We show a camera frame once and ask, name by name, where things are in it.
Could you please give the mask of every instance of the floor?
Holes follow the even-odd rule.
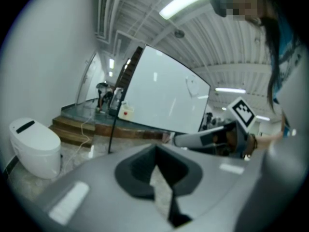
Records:
[[[139,146],[149,143],[160,143],[158,140],[147,140],[147,139],[122,139],[122,138],[114,138],[112,141],[112,152],[119,152],[121,150],[125,150],[126,148],[130,148],[133,146]],[[94,151],[93,153],[89,153],[88,148],[81,148],[76,157],[72,158],[68,162],[68,160],[76,153],[78,150],[78,146],[70,145],[66,143],[61,143],[61,154],[63,155],[61,160],[61,172],[59,176],[54,179],[45,180],[38,178],[31,173],[29,173],[24,166],[18,162],[18,164],[14,167],[11,174],[8,178],[8,183],[12,187],[12,189],[19,194],[23,195],[30,201],[34,201],[35,198],[42,193],[51,183],[59,179],[61,176],[65,174],[64,166],[66,166],[66,173],[76,168],[78,165],[92,158],[96,158],[99,156],[104,156],[107,154],[108,145],[109,145],[109,137],[96,136],[93,139]],[[160,182],[158,178],[160,177],[160,173],[156,170],[157,175],[155,175],[153,183]],[[162,203],[166,203],[165,196],[161,199]]]
[[[111,125],[113,123],[114,117],[110,116],[107,113],[107,104],[103,104],[103,112],[99,113],[96,112],[96,106],[97,106],[98,100],[94,99],[94,101],[86,101],[83,104],[70,107],[68,109],[65,109],[61,112],[61,115],[73,118],[79,121],[86,121],[90,117],[92,117],[88,122],[89,123],[96,123],[96,124],[109,124]],[[145,131],[162,131],[166,132],[164,130],[156,129],[149,126],[144,126],[136,123],[132,123],[129,121],[124,121],[118,119],[116,122],[116,126],[123,127],[123,128],[130,128],[130,129],[138,129],[138,130],[145,130]]]

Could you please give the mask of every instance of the hair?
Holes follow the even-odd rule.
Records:
[[[275,3],[272,0],[267,0],[273,7],[273,10],[277,13],[279,11],[278,7],[275,5]],[[250,24],[256,26],[256,27],[264,27],[265,33],[266,33],[266,45],[269,48],[269,52],[271,55],[271,61],[272,61],[272,73],[271,77],[268,83],[267,88],[267,100],[268,103],[274,112],[274,106],[273,106],[273,90],[274,86],[279,82],[279,76],[280,76],[280,69],[279,69],[279,45],[280,45],[280,29],[279,29],[279,23],[277,20],[263,17],[260,18],[261,23],[257,23],[256,20],[246,20]]]

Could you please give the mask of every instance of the wooden step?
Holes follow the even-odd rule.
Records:
[[[79,146],[87,140],[87,138],[84,137],[81,134],[74,133],[72,131],[64,130],[63,128],[60,128],[56,125],[50,126],[49,129],[51,129],[54,133],[56,133],[58,135],[58,137],[60,138],[60,140],[64,143]],[[92,145],[93,137],[89,136],[89,135],[87,135],[87,136],[89,137],[90,141],[83,144],[83,147],[90,148],[91,145]]]
[[[60,129],[64,129],[66,131],[72,131],[77,134],[82,134],[81,125],[83,122],[76,121],[70,118],[66,118],[63,116],[59,116],[53,119],[53,125],[57,126]],[[83,124],[83,132],[85,135],[93,136],[95,134],[95,126],[91,124]]]

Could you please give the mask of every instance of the white toilet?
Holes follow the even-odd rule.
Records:
[[[60,138],[49,128],[31,118],[10,124],[13,149],[20,162],[33,175],[43,179],[60,173]]]

